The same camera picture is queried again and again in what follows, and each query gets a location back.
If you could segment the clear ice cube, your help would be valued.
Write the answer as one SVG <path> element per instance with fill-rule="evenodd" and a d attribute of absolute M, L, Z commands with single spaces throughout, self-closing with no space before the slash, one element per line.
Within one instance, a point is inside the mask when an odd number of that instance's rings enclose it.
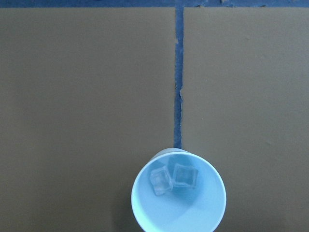
<path fill-rule="evenodd" d="M 197 184 L 198 170 L 192 166 L 176 164 L 174 166 L 172 180 L 177 188 L 194 189 Z"/>
<path fill-rule="evenodd" d="M 152 170 L 150 181 L 156 196 L 164 195 L 173 190 L 172 178 L 166 166 Z"/>

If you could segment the light blue cup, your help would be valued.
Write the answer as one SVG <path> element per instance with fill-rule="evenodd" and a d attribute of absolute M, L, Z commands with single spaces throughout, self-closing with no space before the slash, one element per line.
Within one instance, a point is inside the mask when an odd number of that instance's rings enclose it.
<path fill-rule="evenodd" d="M 150 172 L 176 164 L 198 170 L 195 188 L 177 188 L 156 196 Z M 226 190 L 217 170 L 205 159 L 179 148 L 158 152 L 138 173 L 131 191 L 134 217 L 145 232 L 213 232 L 226 207 Z"/>

